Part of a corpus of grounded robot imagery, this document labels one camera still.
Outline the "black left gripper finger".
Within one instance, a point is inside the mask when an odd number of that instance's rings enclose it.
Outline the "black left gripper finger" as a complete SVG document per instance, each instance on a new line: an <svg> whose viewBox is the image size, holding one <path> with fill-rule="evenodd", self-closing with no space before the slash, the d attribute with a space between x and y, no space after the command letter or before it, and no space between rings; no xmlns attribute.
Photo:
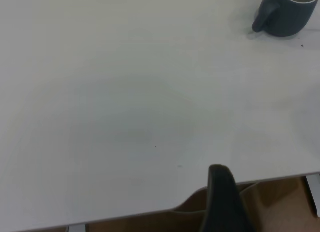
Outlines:
<svg viewBox="0 0 320 232"><path fill-rule="evenodd" d="M208 170L206 212L201 232L254 232L234 176L225 165Z"/></svg>

